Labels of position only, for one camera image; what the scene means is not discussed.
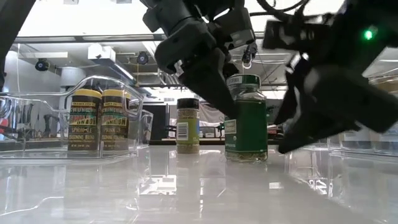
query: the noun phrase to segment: bottle label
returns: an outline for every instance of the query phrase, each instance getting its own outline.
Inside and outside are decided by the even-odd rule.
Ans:
[[[176,140],[179,144],[199,144],[199,119],[178,119]]]
[[[101,142],[104,151],[129,149],[129,123],[122,103],[104,103],[101,109]]]
[[[235,84],[242,84],[242,81],[243,81],[242,76],[231,77],[231,78],[227,79],[226,85],[230,86],[230,85],[235,85]]]
[[[69,116],[68,150],[97,150],[99,100],[72,102]]]
[[[236,101],[237,119],[225,117],[226,152],[267,152],[267,106],[264,101]]]

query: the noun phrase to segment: security camera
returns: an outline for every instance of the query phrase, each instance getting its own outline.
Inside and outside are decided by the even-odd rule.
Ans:
[[[146,52],[139,52],[139,55],[137,57],[137,63],[139,65],[146,65],[149,61],[149,56],[147,55]]]
[[[45,72],[50,68],[50,63],[47,62],[46,58],[40,58],[36,63],[35,68],[37,71]]]

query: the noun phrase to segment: spice bottle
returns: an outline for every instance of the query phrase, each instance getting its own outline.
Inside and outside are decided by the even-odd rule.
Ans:
[[[102,94],[101,148],[104,151],[129,149],[129,118],[123,108],[123,100],[126,100],[127,107],[131,95],[122,90],[105,90]]]
[[[225,117],[225,156],[239,162],[261,162],[268,157],[266,97],[257,75],[233,75],[227,86],[238,110],[236,119]]]
[[[95,151],[98,149],[98,108],[101,93],[94,90],[77,90],[70,107],[68,150]]]
[[[199,153],[199,100],[177,100],[177,153]]]

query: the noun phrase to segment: green led light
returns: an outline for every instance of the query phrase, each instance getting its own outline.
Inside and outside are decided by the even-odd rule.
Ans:
[[[367,31],[365,31],[365,33],[364,33],[364,37],[365,37],[366,40],[371,40],[371,39],[373,39],[374,34],[373,34],[372,31],[367,30]]]

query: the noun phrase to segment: jar lid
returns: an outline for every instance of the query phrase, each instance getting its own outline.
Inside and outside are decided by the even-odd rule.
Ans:
[[[255,84],[260,87],[260,77],[253,74],[236,74],[226,80],[227,86],[238,84]]]
[[[177,100],[177,109],[199,109],[199,100],[196,98],[182,98]]]
[[[124,92],[124,95],[126,96],[127,99],[131,99],[131,94],[128,92]],[[123,91],[122,90],[105,90],[102,92],[102,96],[115,96],[115,97],[123,97]]]
[[[95,90],[87,90],[87,89],[79,89],[77,90],[73,96],[91,96],[95,98],[101,99],[101,93]]]

